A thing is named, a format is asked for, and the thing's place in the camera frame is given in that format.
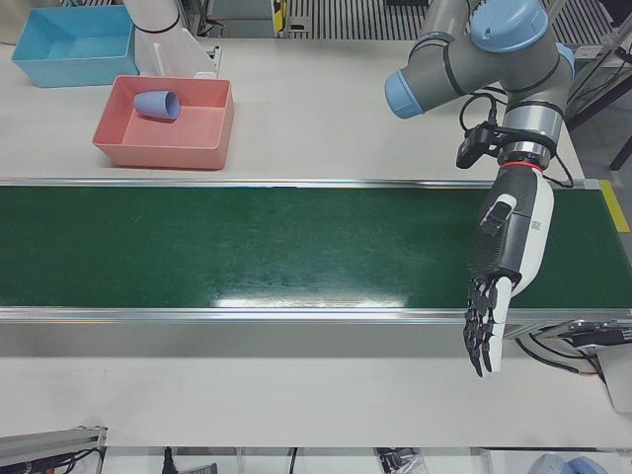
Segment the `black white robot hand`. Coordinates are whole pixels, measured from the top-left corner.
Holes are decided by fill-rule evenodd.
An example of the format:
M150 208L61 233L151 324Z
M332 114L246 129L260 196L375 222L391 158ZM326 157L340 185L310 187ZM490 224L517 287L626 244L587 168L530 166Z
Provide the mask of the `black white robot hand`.
M553 208L552 188L539 168L500 167L481 208L468 257L463 341L480 377L501 370L509 306L539 272Z

